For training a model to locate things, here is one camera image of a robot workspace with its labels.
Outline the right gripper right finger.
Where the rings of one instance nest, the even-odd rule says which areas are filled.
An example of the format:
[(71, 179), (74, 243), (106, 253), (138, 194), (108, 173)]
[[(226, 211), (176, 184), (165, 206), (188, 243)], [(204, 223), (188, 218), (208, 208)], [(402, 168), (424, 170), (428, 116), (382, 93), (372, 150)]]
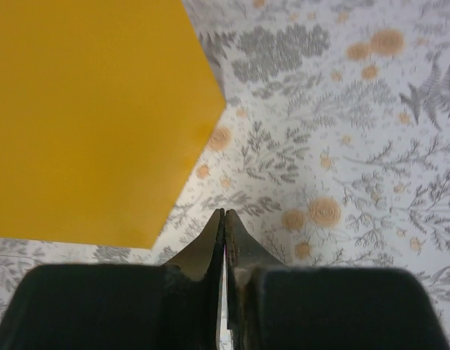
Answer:
[(225, 215), (235, 349), (448, 349), (419, 281), (397, 268), (290, 267)]

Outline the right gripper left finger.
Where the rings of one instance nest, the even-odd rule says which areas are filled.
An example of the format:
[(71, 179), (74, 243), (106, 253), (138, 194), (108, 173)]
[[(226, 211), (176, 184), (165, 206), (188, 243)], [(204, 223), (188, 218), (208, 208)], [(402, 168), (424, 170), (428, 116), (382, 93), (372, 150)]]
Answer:
[(0, 349), (217, 349), (225, 212), (161, 265), (53, 264), (29, 271)]

